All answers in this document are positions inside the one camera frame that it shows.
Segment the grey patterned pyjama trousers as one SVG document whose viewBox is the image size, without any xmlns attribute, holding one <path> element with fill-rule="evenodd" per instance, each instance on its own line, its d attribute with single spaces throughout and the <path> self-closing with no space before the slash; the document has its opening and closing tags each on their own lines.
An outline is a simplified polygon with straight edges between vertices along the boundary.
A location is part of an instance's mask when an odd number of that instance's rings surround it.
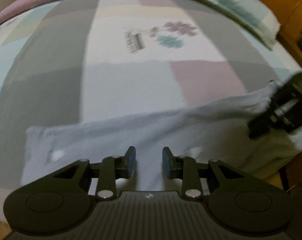
<svg viewBox="0 0 302 240">
<path fill-rule="evenodd" d="M 272 131 L 252 140 L 247 124 L 262 113 L 277 88 L 275 82 L 255 92 L 190 109 L 135 114 L 106 121 L 26 131 L 26 163 L 22 185 L 29 184 L 79 159 L 98 163 L 136 149 L 137 170 L 122 190 L 177 190 L 165 178 L 162 150 L 205 163 L 221 160 L 257 178 L 268 178 L 302 151 L 302 128 L 287 134 Z"/>
</svg>

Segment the checked patchwork bed sheet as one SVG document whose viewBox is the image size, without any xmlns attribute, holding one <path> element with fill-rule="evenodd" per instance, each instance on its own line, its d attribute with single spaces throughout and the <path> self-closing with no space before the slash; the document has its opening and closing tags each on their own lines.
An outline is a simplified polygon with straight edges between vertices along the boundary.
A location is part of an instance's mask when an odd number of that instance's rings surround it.
<svg viewBox="0 0 302 240">
<path fill-rule="evenodd" d="M 62 0 L 0 26 L 0 220 L 26 131 L 208 105 L 299 72 L 193 0 Z"/>
</svg>

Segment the checked pastel pillow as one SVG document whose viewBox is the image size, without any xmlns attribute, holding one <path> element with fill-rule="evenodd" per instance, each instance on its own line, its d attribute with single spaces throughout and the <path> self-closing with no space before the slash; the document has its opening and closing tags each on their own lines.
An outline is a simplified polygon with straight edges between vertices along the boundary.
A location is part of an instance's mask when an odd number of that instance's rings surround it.
<svg viewBox="0 0 302 240">
<path fill-rule="evenodd" d="M 274 13 L 259 0 L 198 0 L 237 22 L 268 49 L 276 44 L 281 24 Z"/>
</svg>

